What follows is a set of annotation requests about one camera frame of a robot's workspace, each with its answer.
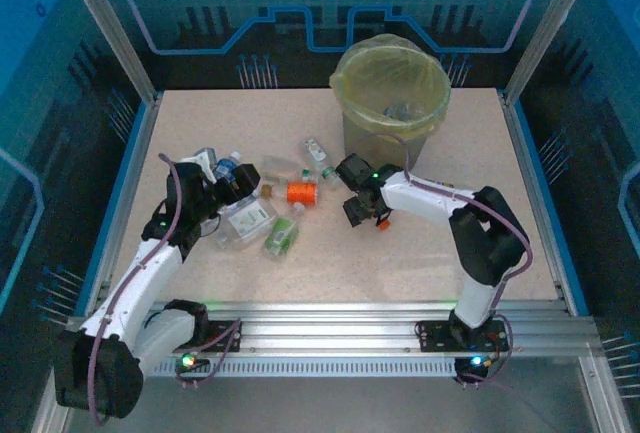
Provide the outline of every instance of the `cable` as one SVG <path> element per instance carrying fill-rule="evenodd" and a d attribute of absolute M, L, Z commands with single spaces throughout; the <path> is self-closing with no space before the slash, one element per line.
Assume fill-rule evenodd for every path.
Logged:
<path fill-rule="evenodd" d="M 495 309 L 495 307 L 498 305 L 498 302 L 500 301 L 500 297 L 502 296 L 502 293 L 504 292 L 504 288 L 506 286 L 507 281 L 515 276 L 520 275 L 521 273 L 524 273 L 526 270 L 529 269 L 529 267 L 533 263 L 533 250 L 531 249 L 531 244 L 529 243 L 529 240 L 527 240 L 526 236 L 524 236 L 524 234 L 513 223 L 511 223 L 509 220 L 507 220 L 504 216 L 502 216 L 497 211 L 494 211 L 492 208 L 489 208 L 488 206 L 480 203 L 479 201 L 473 198 L 469 198 L 465 195 L 460 195 L 454 192 L 450 192 L 443 188 L 438 188 L 437 186 L 426 185 L 424 183 L 420 183 L 419 181 L 412 180 L 409 174 L 409 163 L 410 163 L 409 145 L 407 144 L 406 141 L 404 141 L 404 139 L 400 138 L 398 135 L 395 135 L 393 133 L 386 133 L 386 132 L 369 133 L 367 135 L 364 135 L 360 139 L 358 139 L 358 141 L 356 141 L 352 145 L 351 150 L 353 151 L 353 149 L 360 142 L 368 138 L 372 138 L 374 136 L 388 136 L 390 138 L 395 139 L 398 143 L 400 143 L 404 147 L 405 162 L 404 162 L 403 171 L 404 171 L 404 176 L 410 185 L 413 185 L 417 188 L 428 191 L 430 193 L 435 193 L 437 195 L 444 196 L 446 198 L 462 200 L 478 208 L 479 210 L 482 210 L 486 214 L 498 220 L 500 223 L 502 223 L 505 226 L 505 228 L 507 228 L 511 233 L 513 233 L 515 237 L 518 238 L 518 240 L 520 240 L 520 242 L 522 243 L 522 246 L 524 246 L 524 249 L 527 253 L 527 259 L 522 266 L 520 266 L 513 272 L 504 275 L 502 277 L 502 280 L 500 280 L 500 284 L 498 285 L 498 291 L 496 292 L 496 295 L 494 296 L 493 301 L 491 302 L 491 309 L 492 310 Z"/>
<path fill-rule="evenodd" d="M 479 201 L 475 200 L 474 198 L 469 198 L 469 197 L 467 197 L 465 195 L 460 195 L 460 194 L 457 194 L 457 193 L 454 193 L 454 192 L 450 192 L 448 190 L 445 190 L 443 188 L 438 188 L 436 186 L 426 185 L 424 183 L 420 183 L 419 181 L 415 181 L 415 180 L 411 179 L 411 175 L 409 174 L 409 163 L 410 163 L 410 159 L 411 159 L 410 158 L 410 154 L 409 154 L 409 145 L 400 136 L 395 135 L 393 133 L 386 133 L 386 132 L 369 133 L 369 134 L 364 135 L 363 137 L 359 138 L 352 145 L 351 151 L 353 151 L 353 149 L 355 149 L 355 147 L 360 142 L 362 142 L 362 141 L 364 141 L 364 140 L 366 140 L 368 138 L 372 138 L 374 136 L 388 136 L 390 138 L 395 139 L 398 143 L 400 143 L 404 147 L 405 162 L 404 162 L 403 172 L 404 172 L 404 176 L 405 176 L 407 182 L 410 185 L 413 185 L 413 186 L 415 186 L 417 188 L 420 188 L 422 190 L 428 191 L 430 193 L 435 193 L 437 195 L 444 196 L 446 198 L 459 199 L 461 201 L 464 201 L 464 202 L 466 202 L 466 203 L 478 208 L 479 210 L 482 210 L 483 212 L 485 212 L 486 214 L 492 216 L 496 220 L 498 220 L 500 223 L 502 223 L 505 226 L 505 228 L 507 228 L 511 233 L 513 233 L 513 235 L 516 238 L 518 238 L 518 240 L 520 240 L 520 242 L 522 243 L 522 246 L 524 246 L 524 249 L 525 249 L 525 251 L 527 253 L 527 259 L 522 264 L 522 266 L 520 266 L 519 268 L 517 268 L 513 272 L 503 276 L 503 278 L 500 281 L 500 284 L 498 286 L 498 291 L 496 292 L 496 295 L 495 295 L 493 301 L 491 302 L 490 309 L 491 309 L 491 311 L 495 311 L 495 308 L 498 305 L 498 302 L 500 301 L 500 297 L 502 296 L 502 293 L 504 292 L 504 288 L 506 286 L 507 281 L 510 280 L 511 278 L 514 278 L 514 277 L 524 273 L 527 269 L 529 269 L 529 267 L 533 263 L 533 250 L 531 249 L 531 244 L 529 243 L 529 240 L 527 240 L 526 236 L 513 223 L 511 223 L 509 220 L 507 220 L 504 216 L 502 216 L 500 213 L 498 213 L 497 211 L 493 210 L 492 208 L 489 208 L 488 206 L 480 203 Z M 462 376 L 475 379 L 477 386 L 479 386 L 480 384 L 485 384 L 485 383 L 486 384 L 493 383 L 494 385 L 499 386 L 499 387 L 501 387 L 503 389 L 506 389 L 507 391 L 515 392 L 520 397 L 520 399 L 527 406 L 529 406 L 529 408 L 531 408 L 531 411 L 533 411 L 536 415 L 538 415 L 538 417 L 545 424 L 547 424 L 549 427 L 551 427 L 554 431 L 559 431 L 551 423 L 549 423 L 544 418 L 544 416 L 535 407 L 533 407 L 533 405 L 531 405 L 526 400 L 526 398 L 524 398 L 519 392 L 513 390 L 511 387 L 503 385 L 502 383 L 498 383 L 495 380 L 495 378 L 498 375 L 498 373 L 500 373 L 500 371 L 502 371 L 504 366 L 507 364 L 507 362 L 511 358 L 511 354 L 512 354 L 512 351 L 513 351 L 513 328 L 511 327 L 511 323 L 509 322 L 509 320 L 507 319 L 506 316 L 504 316 L 504 315 L 502 315 L 500 313 L 494 313 L 493 316 L 495 318 L 502 319 L 502 321 L 505 324 L 505 327 L 507 328 L 507 332 L 508 332 L 508 336 L 509 336 L 509 343 L 510 343 L 510 347 L 507 350 L 507 355 L 505 356 L 505 358 L 502 361 L 502 363 L 500 363 L 500 365 L 498 366 L 498 369 L 489 378 L 483 378 L 481 376 L 474 375 L 472 373 L 463 373 Z M 460 383 L 461 381 L 464 382 L 464 380 L 462 380 L 460 377 L 456 377 L 456 381 L 458 381 L 458 383 Z"/>
<path fill-rule="evenodd" d="M 91 355 L 89 356 L 89 368 L 87 371 L 87 398 L 89 402 L 89 413 L 91 414 L 91 419 L 97 426 L 103 426 L 107 421 L 108 417 L 100 419 L 98 416 L 98 410 L 96 407 L 96 385 L 95 385 L 95 377 L 96 377 L 96 364 L 98 362 L 98 351 L 100 349 L 100 344 L 102 343 L 102 336 L 104 335 L 105 330 L 107 329 L 107 325 L 111 322 L 111 315 L 113 314 L 116 304 L 118 300 L 124 293 L 124 290 L 127 288 L 129 283 L 133 281 L 135 276 L 142 270 L 142 268 L 164 247 L 173 232 L 178 225 L 178 220 L 180 219 L 180 211 L 182 210 L 182 188 L 180 185 L 180 178 L 178 176 L 178 170 L 176 170 L 175 164 L 163 153 L 160 153 L 158 157 L 169 165 L 169 169 L 171 170 L 171 176 L 173 177 L 173 181 L 175 183 L 176 188 L 176 213 L 173 216 L 173 220 L 171 221 L 171 225 L 169 229 L 162 237 L 160 242 L 145 256 L 140 263 L 138 263 L 131 273 L 125 276 L 120 286 L 116 289 L 111 301 L 107 305 L 107 311 L 104 316 L 100 320 L 100 326 L 98 327 L 98 332 L 96 333 L 96 337 L 93 340 L 93 347 L 91 348 Z"/>
<path fill-rule="evenodd" d="M 200 235 L 200 238 L 206 238 L 207 236 L 213 235 L 216 231 L 218 231 L 218 228 L 220 228 L 220 223 L 222 222 L 222 216 L 216 215 L 216 218 L 218 218 L 218 223 L 216 223 L 216 227 L 206 235 Z"/>
<path fill-rule="evenodd" d="M 493 374 L 489 378 L 482 378 L 482 383 L 493 383 L 495 381 L 496 376 L 504 369 L 505 365 L 511 358 L 511 354 L 513 352 L 513 328 L 511 327 L 511 322 L 501 313 L 495 313 L 493 315 L 494 318 L 499 318 L 504 322 L 504 326 L 507 329 L 507 338 L 509 339 L 509 349 L 507 350 L 507 355 L 504 357 L 504 360 L 498 365 L 498 369 L 493 372 Z"/>
<path fill-rule="evenodd" d="M 147 321 L 144 322 L 144 325 L 142 325 L 142 328 L 146 328 L 147 326 L 149 326 L 149 323 L 151 323 L 151 320 L 153 320 L 160 313 L 162 313 L 162 311 L 156 311 L 151 316 L 149 316 L 149 318 L 147 318 Z"/>
<path fill-rule="evenodd" d="M 229 350 L 231 349 L 231 345 L 233 345 L 233 340 L 235 337 L 236 332 L 240 329 L 240 319 L 237 319 L 229 328 L 227 328 L 224 333 L 222 333 L 221 335 L 219 335 L 217 338 L 215 338 L 214 340 L 210 341 L 209 343 L 207 343 L 207 345 L 214 345 L 217 342 L 219 342 L 220 340 L 222 340 L 225 336 L 228 336 L 231 334 L 231 336 L 229 336 L 229 339 L 227 340 L 227 344 L 224 347 L 224 351 L 222 352 L 222 356 L 220 356 L 220 359 L 218 360 L 218 362 L 216 363 L 216 366 L 211 368 L 211 372 L 205 376 L 204 378 L 184 378 L 183 376 L 180 375 L 180 373 L 176 372 L 176 380 L 182 382 L 182 386 L 183 388 L 186 388 L 187 386 L 191 385 L 193 386 L 193 388 L 197 388 L 199 385 L 202 385 L 203 383 L 206 383 L 208 381 L 213 380 L 214 376 L 216 376 L 218 374 L 218 372 L 220 371 L 220 368 L 222 368 L 222 364 L 224 363 L 225 358 L 227 357 L 227 354 L 229 353 Z M 209 346 L 201 346 L 199 348 L 201 348 L 200 351 L 202 351 L 202 349 L 208 348 Z"/>
<path fill-rule="evenodd" d="M 463 376 L 466 376 L 467 378 L 470 378 L 472 380 L 476 380 L 476 386 L 478 386 L 478 384 L 482 384 L 484 383 L 486 380 L 484 378 L 482 378 L 481 376 L 478 375 L 474 375 L 473 373 L 463 373 Z M 556 431 L 558 433 L 560 433 L 560 429 L 556 428 L 553 423 L 551 423 L 549 420 L 547 420 L 544 416 L 544 414 L 538 410 L 529 400 L 527 400 L 524 395 L 522 393 L 520 393 L 518 390 L 516 390 L 515 388 L 512 388 L 508 385 L 505 385 L 504 383 L 500 383 L 498 381 L 493 383 L 494 386 L 497 386 L 498 388 L 500 388 L 503 391 L 506 391 L 509 394 L 515 394 L 515 396 L 522 402 L 524 403 L 530 410 L 532 413 L 534 413 L 545 425 L 547 425 L 549 428 L 551 428 L 553 431 Z"/>

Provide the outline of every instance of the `small bottle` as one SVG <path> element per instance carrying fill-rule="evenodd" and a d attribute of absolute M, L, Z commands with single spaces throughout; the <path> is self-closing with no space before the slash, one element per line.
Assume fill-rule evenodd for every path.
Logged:
<path fill-rule="evenodd" d="M 284 259 L 300 231 L 300 217 L 305 211 L 302 203 L 294 203 L 288 215 L 278 218 L 271 234 L 265 240 L 263 251 L 272 260 Z"/>
<path fill-rule="evenodd" d="M 302 203 L 306 206 L 315 206 L 318 202 L 318 185 L 292 181 L 277 185 L 262 185 L 260 195 L 263 198 L 283 198 L 291 204 Z"/>
<path fill-rule="evenodd" d="M 239 164 L 240 153 L 238 153 L 237 151 L 232 151 L 231 153 L 229 153 L 228 157 L 222 158 L 220 161 L 218 161 L 218 164 L 213 169 L 213 176 L 216 180 L 226 178 L 229 181 L 233 181 L 235 178 L 232 172 Z"/>
<path fill-rule="evenodd" d="M 306 168 L 300 172 L 300 181 L 302 183 L 317 183 L 319 179 L 320 175 L 318 173 Z"/>
<path fill-rule="evenodd" d="M 335 190 L 340 185 L 340 177 L 331 166 L 329 155 L 318 144 L 318 141 L 311 137 L 302 142 L 302 150 L 309 164 L 320 173 L 322 178 Z"/>

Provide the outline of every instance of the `orange object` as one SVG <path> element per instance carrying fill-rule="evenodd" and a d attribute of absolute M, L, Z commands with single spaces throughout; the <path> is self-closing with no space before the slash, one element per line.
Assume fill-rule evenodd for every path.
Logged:
<path fill-rule="evenodd" d="M 287 201 L 313 206 L 318 199 L 317 187 L 315 183 L 289 183 L 287 184 Z"/>

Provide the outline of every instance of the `green led light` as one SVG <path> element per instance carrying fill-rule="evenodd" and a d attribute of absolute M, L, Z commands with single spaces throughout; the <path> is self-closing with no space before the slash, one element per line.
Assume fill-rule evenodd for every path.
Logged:
<path fill-rule="evenodd" d="M 191 368 L 196 364 L 196 357 L 190 354 L 186 354 L 182 357 L 182 366 L 185 368 Z"/>

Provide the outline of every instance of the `metal extrusion bar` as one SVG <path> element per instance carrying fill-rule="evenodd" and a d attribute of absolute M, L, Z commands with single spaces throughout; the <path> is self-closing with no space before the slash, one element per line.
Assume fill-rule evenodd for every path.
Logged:
<path fill-rule="evenodd" d="M 116 261 L 118 259 L 118 251 L 120 250 L 122 238 L 124 237 L 127 218 L 129 218 L 129 213 L 133 206 L 133 198 L 135 197 L 138 181 L 140 180 L 140 174 L 147 154 L 147 148 L 151 142 L 151 134 L 153 133 L 153 127 L 155 126 L 156 118 L 158 117 L 161 100 L 162 97 L 160 96 L 155 100 L 152 106 L 147 107 L 147 111 L 145 111 L 142 119 L 142 124 L 140 125 L 140 130 L 135 137 L 135 145 L 131 154 L 131 160 L 127 168 L 122 191 L 120 192 L 120 197 L 113 214 L 113 222 L 107 234 L 103 254 L 100 257 L 93 288 L 85 308 L 85 315 L 88 315 L 90 311 L 93 311 L 100 291 L 100 286 L 104 281 L 109 279 L 108 276 L 112 274 L 115 269 Z"/>
<path fill-rule="evenodd" d="M 156 304 L 152 311 L 159 311 Z M 242 318 L 237 358 L 456 358 L 473 354 L 421 353 L 416 321 L 447 320 L 453 304 L 251 305 L 216 304 L 212 318 Z M 512 323 L 515 357 L 591 354 L 599 345 L 590 317 L 571 317 L 558 302 L 503 302 Z"/>
<path fill-rule="evenodd" d="M 501 103 L 507 128 L 511 135 L 511 141 L 513 142 L 516 158 L 520 165 L 520 171 L 522 171 L 522 179 L 524 180 L 525 188 L 527 189 L 527 193 L 531 201 L 533 216 L 536 219 L 536 223 L 539 225 L 538 230 L 540 232 L 540 238 L 542 240 L 542 246 L 544 247 L 547 261 L 549 262 L 551 275 L 562 287 L 564 300 L 569 308 L 569 312 L 572 315 L 578 315 L 579 308 L 573 294 L 571 293 L 571 286 L 569 285 L 567 271 L 565 269 L 564 262 L 562 261 L 560 248 L 554 238 L 551 217 L 544 206 L 542 190 L 536 178 L 532 160 L 532 155 L 535 155 L 535 152 L 529 151 L 524 132 L 522 130 L 522 125 L 518 120 L 518 115 L 514 107 L 512 105 L 507 105 L 504 97 L 501 97 Z"/>
<path fill-rule="evenodd" d="M 600 431 L 627 433 L 631 428 L 606 357 L 579 358 L 587 393 Z"/>
<path fill-rule="evenodd" d="M 109 0 L 84 0 L 138 95 L 146 105 L 155 101 L 156 91 Z"/>
<path fill-rule="evenodd" d="M 522 94 L 526 84 L 538 67 L 547 48 L 551 44 L 562 24 L 567 19 L 569 10 L 575 0 L 551 0 L 549 7 L 540 20 L 540 24 L 520 62 L 516 66 L 507 87 L 505 88 L 506 102 L 513 105 Z"/>

